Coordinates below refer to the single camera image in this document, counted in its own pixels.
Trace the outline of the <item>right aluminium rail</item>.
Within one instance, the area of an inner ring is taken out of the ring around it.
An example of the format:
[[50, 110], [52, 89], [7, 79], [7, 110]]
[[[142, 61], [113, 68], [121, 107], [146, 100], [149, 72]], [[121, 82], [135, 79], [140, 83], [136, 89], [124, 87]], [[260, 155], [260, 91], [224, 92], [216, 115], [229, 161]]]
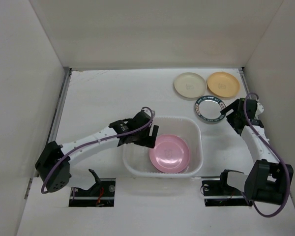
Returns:
[[[260, 103], [259, 101], [259, 96], [257, 93], [255, 92], [247, 92], [247, 95], [244, 97], [245, 101], [244, 101], [244, 106], [246, 105], [246, 101], [248, 99], [252, 99], [255, 100], [257, 102]], [[248, 146], [251, 146], [252, 144], [254, 144], [255, 146], [268, 146], [268, 139], [265, 135], [265, 129], [264, 129], [264, 124], [262, 123], [262, 121], [259, 119], [259, 116], [255, 118], [258, 120], [258, 126], [254, 126], [250, 123], [248, 117], [247, 117], [247, 113], [246, 111], [244, 111], [245, 116], [246, 116], [246, 120], [249, 124], [249, 126], [245, 126], [242, 133], [241, 133], [241, 137], [247, 137], [247, 141], [245, 140], [246, 144]]]

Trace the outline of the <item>white plastic bin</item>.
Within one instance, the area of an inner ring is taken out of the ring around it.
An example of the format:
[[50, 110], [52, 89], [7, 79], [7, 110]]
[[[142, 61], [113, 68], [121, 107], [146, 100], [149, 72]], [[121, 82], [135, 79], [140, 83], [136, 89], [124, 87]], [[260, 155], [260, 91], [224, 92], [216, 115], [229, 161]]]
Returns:
[[123, 148], [122, 157], [127, 170], [138, 177], [187, 178], [196, 174], [204, 162], [201, 132], [198, 125], [193, 120], [184, 117], [156, 117], [153, 124], [159, 126], [157, 137], [163, 134], [173, 134], [188, 144], [191, 151], [188, 166], [176, 174], [160, 172], [150, 161], [151, 148], [126, 145]]

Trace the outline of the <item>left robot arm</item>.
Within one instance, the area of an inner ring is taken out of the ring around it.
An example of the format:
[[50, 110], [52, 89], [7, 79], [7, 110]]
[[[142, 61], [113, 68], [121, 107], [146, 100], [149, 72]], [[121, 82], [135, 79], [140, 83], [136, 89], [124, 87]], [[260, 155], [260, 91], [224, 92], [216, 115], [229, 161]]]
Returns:
[[135, 144], [154, 148], [158, 126], [153, 124], [155, 112], [142, 107], [133, 117], [114, 121], [104, 129], [71, 143], [49, 142], [38, 158], [35, 169], [43, 184], [42, 194], [54, 193], [72, 186], [70, 168], [107, 149]]

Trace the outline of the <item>orange plate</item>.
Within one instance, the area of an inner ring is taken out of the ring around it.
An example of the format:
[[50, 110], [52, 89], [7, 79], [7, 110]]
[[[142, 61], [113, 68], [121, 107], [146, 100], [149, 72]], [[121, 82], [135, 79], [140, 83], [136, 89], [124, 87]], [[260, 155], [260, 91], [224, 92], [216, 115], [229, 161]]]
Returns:
[[207, 79], [207, 87], [215, 95], [222, 98], [232, 98], [240, 90], [238, 79], [226, 72], [215, 72]]

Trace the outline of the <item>pink plate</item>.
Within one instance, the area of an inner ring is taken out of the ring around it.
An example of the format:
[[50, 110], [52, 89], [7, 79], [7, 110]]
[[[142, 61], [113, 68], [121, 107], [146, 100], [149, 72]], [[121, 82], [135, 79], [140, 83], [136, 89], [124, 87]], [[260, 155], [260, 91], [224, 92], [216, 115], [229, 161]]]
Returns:
[[176, 174], [188, 166], [191, 151], [188, 144], [179, 136], [163, 134], [156, 138], [155, 147], [149, 151], [149, 158], [160, 172]]

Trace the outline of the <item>cream plate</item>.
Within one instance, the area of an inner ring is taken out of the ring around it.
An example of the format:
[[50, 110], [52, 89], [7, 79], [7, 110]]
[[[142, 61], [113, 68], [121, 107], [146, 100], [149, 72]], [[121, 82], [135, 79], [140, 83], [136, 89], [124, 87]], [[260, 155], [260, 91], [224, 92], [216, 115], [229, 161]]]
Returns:
[[186, 72], [174, 79], [174, 88], [185, 98], [198, 98], [205, 94], [207, 83], [199, 74]]

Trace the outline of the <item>aluminium rail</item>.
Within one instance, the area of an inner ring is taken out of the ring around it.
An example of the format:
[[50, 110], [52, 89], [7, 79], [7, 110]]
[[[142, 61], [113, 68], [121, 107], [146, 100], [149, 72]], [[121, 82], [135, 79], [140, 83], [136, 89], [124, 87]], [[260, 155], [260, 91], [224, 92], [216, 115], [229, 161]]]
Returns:
[[[246, 101], [248, 99], [252, 99], [255, 100], [257, 102], [260, 103], [259, 101], [259, 96], [257, 93], [255, 92], [247, 92], [247, 95], [244, 97], [245, 101], [244, 101], [244, 106], [246, 105]], [[244, 111], [245, 116], [246, 116], [246, 120], [249, 124], [249, 126], [245, 126], [242, 133], [241, 133], [241, 137], [247, 137], [247, 141], [245, 140], [246, 144], [248, 146], [251, 146], [252, 144], [254, 144], [255, 146], [268, 146], [268, 139], [265, 135], [265, 129], [264, 129], [264, 124], [262, 123], [262, 121], [259, 119], [259, 116], [255, 118], [258, 120], [258, 126], [254, 126], [250, 123], [248, 117], [247, 117], [247, 113], [246, 111]]]
[[59, 129], [59, 124], [61, 120], [61, 115], [63, 112], [70, 78], [72, 74], [72, 69], [70, 67], [64, 67], [64, 79], [60, 88], [54, 116], [52, 119], [51, 127], [49, 130], [46, 145], [42, 151], [42, 155], [39, 157], [37, 162], [42, 160], [42, 166], [38, 164], [39, 170], [37, 171], [37, 177], [44, 178], [47, 177], [48, 172], [52, 169], [52, 166], [56, 164], [57, 160], [60, 159], [64, 154], [60, 154], [60, 146], [56, 142], [56, 137]]

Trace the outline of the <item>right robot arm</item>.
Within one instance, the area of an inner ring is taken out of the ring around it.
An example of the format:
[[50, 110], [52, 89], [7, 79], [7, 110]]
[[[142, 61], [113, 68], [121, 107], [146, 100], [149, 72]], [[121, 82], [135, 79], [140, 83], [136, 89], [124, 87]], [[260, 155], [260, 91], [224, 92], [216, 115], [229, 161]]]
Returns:
[[292, 180], [294, 170], [291, 165], [283, 166], [269, 148], [264, 125], [256, 118], [263, 110], [256, 100], [241, 98], [221, 111], [245, 141], [254, 165], [247, 175], [240, 171], [224, 170], [218, 189], [223, 194], [237, 189], [250, 201], [282, 205], [287, 201], [287, 182]]

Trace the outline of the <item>left aluminium rail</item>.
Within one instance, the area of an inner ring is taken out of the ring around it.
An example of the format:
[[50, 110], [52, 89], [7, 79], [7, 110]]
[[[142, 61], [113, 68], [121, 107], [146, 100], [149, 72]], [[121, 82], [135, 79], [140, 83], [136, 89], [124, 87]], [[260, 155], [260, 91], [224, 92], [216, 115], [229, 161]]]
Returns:
[[56, 164], [57, 160], [60, 159], [64, 154], [60, 154], [60, 146], [56, 142], [56, 137], [59, 129], [59, 124], [61, 120], [61, 115], [63, 112], [70, 78], [72, 74], [72, 69], [70, 67], [64, 67], [64, 79], [60, 88], [54, 116], [52, 119], [51, 127], [49, 130], [46, 145], [42, 151], [42, 155], [39, 157], [37, 162], [42, 160], [42, 166], [38, 164], [39, 170], [37, 171], [37, 177], [44, 178], [47, 177], [48, 172], [52, 169], [52, 166]]

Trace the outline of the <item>white plate green rim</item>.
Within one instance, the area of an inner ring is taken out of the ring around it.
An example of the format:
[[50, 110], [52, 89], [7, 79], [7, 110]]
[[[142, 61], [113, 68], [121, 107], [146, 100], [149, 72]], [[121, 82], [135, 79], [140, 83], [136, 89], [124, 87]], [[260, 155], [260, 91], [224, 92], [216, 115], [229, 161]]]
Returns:
[[214, 124], [221, 122], [226, 115], [221, 111], [226, 108], [225, 103], [215, 96], [201, 96], [194, 105], [195, 113], [203, 122]]

